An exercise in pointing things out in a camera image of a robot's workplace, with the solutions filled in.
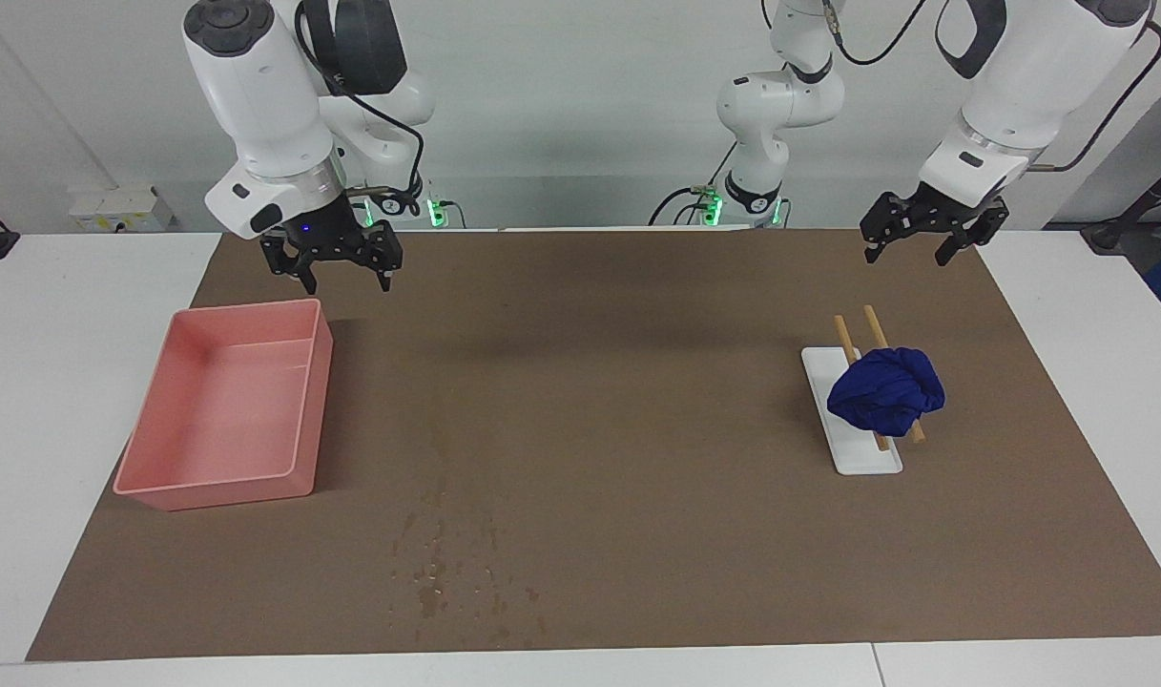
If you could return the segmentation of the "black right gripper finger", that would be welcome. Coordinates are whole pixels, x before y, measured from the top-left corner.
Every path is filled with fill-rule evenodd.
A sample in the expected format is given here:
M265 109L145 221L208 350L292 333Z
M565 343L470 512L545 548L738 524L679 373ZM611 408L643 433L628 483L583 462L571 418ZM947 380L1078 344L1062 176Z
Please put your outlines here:
M394 273L403 266L403 247L391 222L376 220L366 232L362 266L376 275L381 291L391 291Z
M313 232L266 232L259 238L260 248L271 274L296 279L309 296L318 291L318 280L311 265L320 252L320 239Z

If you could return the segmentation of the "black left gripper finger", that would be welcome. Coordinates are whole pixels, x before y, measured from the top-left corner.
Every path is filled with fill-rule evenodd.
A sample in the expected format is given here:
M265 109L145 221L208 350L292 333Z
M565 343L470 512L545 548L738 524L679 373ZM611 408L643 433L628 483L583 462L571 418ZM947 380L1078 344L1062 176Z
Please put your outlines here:
M1005 201L993 198L976 218L961 218L960 215L954 215L943 219L943 229L947 231L947 236L942 247L933 253L935 262L943 268L964 250L989 244L1008 217L1010 209L1007 208Z
M860 219L860 237L866 243L863 254L868 263L880 259L886 246L916 234L910 220L910 204L895 193L881 193Z

